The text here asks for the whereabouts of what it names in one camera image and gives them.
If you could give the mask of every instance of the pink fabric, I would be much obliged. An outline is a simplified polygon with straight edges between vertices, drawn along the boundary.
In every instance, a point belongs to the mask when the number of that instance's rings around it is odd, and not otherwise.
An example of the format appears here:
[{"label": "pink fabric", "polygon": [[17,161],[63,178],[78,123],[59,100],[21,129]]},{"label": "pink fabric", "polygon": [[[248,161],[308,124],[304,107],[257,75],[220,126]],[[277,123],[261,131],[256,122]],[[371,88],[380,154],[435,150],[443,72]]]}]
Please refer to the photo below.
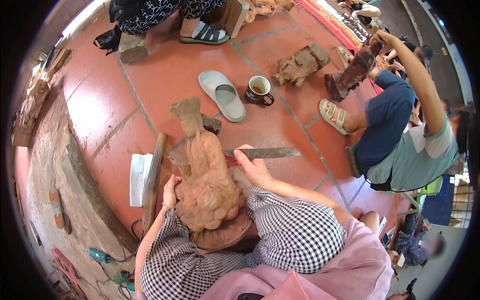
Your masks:
[{"label": "pink fabric", "polygon": [[[385,299],[393,270],[377,234],[353,217],[347,219],[343,227],[347,232],[344,249],[315,274],[294,272],[295,276],[288,277],[286,270],[262,264],[225,274],[200,299],[236,300],[241,293],[270,296],[269,293],[277,293],[277,288],[282,288],[281,295],[287,295],[295,284],[297,287],[292,292],[299,291],[301,285],[303,296],[312,297],[304,299]],[[288,281],[281,286],[287,277]],[[306,285],[303,279],[324,291],[326,296],[313,298],[306,292],[312,290],[312,286]]]}]

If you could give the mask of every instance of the white paper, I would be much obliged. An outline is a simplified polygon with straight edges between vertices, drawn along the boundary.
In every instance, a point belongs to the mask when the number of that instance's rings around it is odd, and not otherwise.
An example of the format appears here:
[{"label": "white paper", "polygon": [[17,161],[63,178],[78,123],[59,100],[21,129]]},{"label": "white paper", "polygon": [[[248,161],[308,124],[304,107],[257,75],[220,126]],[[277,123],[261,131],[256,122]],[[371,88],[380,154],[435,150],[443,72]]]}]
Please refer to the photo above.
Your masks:
[{"label": "white paper", "polygon": [[144,190],[153,155],[132,154],[130,164],[130,206],[142,206]]}]

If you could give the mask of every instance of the white slipper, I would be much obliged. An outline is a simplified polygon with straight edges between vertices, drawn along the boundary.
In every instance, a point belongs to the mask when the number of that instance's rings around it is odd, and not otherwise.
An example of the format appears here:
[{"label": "white slipper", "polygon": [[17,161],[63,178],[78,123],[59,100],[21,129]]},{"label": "white slipper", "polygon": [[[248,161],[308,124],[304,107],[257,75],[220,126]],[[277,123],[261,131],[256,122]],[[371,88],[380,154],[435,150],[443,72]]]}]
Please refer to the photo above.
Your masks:
[{"label": "white slipper", "polygon": [[[328,103],[330,103],[330,106],[328,107],[328,111],[325,111]],[[343,135],[349,134],[349,132],[345,130],[345,128],[343,128],[343,122],[345,121],[345,113],[346,113],[344,109],[339,108],[340,111],[338,112],[338,117],[335,123],[333,123],[331,120],[336,110],[335,104],[328,101],[327,99],[322,99],[320,101],[320,104],[318,105],[318,109],[320,110],[320,115],[325,121],[327,121],[328,124],[332,125],[335,129],[337,129]]]},{"label": "white slipper", "polygon": [[224,74],[213,70],[204,71],[198,76],[198,82],[227,120],[240,122],[245,118],[247,114],[245,106],[237,90]]}]

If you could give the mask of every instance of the white sock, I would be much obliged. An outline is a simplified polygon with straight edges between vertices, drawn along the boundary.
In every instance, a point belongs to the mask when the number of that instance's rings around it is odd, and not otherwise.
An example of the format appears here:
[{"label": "white sock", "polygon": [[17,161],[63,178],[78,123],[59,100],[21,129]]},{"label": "white sock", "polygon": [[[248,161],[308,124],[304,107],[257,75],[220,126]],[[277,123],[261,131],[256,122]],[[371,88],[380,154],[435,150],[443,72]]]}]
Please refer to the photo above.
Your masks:
[{"label": "white sock", "polygon": [[[197,34],[200,33],[200,31],[204,28],[205,26],[205,23],[200,21],[200,23],[198,24],[198,26],[194,29],[194,31],[192,32],[192,38],[195,38],[197,36]],[[202,35],[202,39],[205,37],[207,31],[205,31],[205,33]],[[220,34],[218,35],[218,39],[221,40],[225,37],[225,30],[221,29],[220,30]]]}]

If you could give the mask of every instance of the chair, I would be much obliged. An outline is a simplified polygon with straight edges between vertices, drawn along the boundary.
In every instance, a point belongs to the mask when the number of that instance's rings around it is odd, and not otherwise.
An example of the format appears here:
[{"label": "chair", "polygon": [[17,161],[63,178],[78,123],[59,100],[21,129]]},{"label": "chair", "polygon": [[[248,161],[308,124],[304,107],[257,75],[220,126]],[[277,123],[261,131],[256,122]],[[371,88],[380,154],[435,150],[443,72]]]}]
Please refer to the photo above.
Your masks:
[{"label": "chair", "polygon": [[409,194],[407,194],[407,192],[402,192],[402,194],[412,203],[412,206],[414,206],[415,209],[399,213],[398,215],[403,216],[416,213],[420,215],[423,208],[423,203],[425,202],[425,197],[435,196],[436,194],[438,194],[440,192],[440,189],[442,188],[442,183],[443,178],[442,176],[439,176],[437,179],[430,182],[427,186],[424,186],[417,194],[413,194],[410,196]]}]

